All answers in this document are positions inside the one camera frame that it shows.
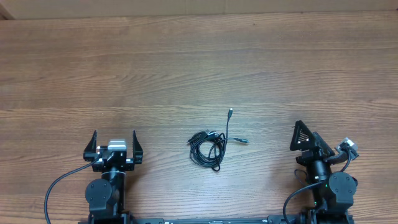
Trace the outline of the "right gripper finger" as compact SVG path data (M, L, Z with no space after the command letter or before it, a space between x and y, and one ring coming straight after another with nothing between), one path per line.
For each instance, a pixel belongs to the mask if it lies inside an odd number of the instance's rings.
M315 136L302 120L295 122L294 133L290 143L291 151L306 151L315 147Z
M317 146L322 150L324 156L335 155L331 147L324 141L324 139L317 132L313 132L313 135L315 136Z

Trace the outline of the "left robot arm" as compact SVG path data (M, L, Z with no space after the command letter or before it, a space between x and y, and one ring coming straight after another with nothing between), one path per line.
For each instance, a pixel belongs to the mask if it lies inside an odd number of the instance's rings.
M85 190L89 203L88 223L132 224L131 212L125 210L126 173L143 160L143 149L132 132L132 157L128 158L128 145L124 139L110 140L107 146L97 146L97 132L83 151L83 159L90 163L101 177L91 181Z

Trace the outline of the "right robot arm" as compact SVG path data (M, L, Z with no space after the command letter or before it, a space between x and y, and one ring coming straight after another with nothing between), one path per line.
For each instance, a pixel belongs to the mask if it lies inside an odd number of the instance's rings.
M295 122L290 143L291 151L300 151L296 162L306 168L306 186L295 191L284 202L282 214L287 223L353 223L348 209L354 204L358 181L346 173L358 154L358 145L344 138L332 149L323 138L307 128L303 121ZM286 214L288 202L307 190L312 191L314 206L297 217Z

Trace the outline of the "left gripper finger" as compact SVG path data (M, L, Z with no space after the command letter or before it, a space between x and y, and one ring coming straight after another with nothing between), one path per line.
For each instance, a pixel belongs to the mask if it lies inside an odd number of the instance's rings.
M97 138L97 130L94 130L91 140L89 141L88 145L85 147L84 153L96 152L96 138Z
M139 141L137 139L136 136L136 131L133 131L133 135L132 135L132 145L133 145L133 153L135 156L142 156L143 155L143 149L141 147L141 145L139 144Z

